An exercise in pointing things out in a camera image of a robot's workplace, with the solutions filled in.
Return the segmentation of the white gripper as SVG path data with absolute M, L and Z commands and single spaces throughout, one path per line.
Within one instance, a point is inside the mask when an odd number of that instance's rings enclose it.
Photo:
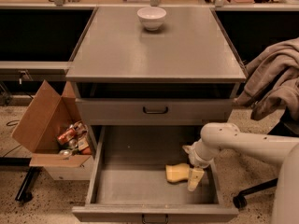
M 191 165 L 196 167 L 189 171 L 188 177 L 188 191 L 195 191 L 205 174 L 203 169 L 210 165 L 215 158 L 215 153 L 202 141 L 194 142 L 191 146 L 183 146 L 182 148 L 189 154 Z

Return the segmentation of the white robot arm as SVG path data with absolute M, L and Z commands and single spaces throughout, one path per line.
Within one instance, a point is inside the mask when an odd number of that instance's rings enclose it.
M 208 123 L 200 139 L 182 147 L 191 165 L 206 168 L 223 149 L 280 167 L 271 224 L 299 224 L 299 138 L 242 133 L 233 123 Z

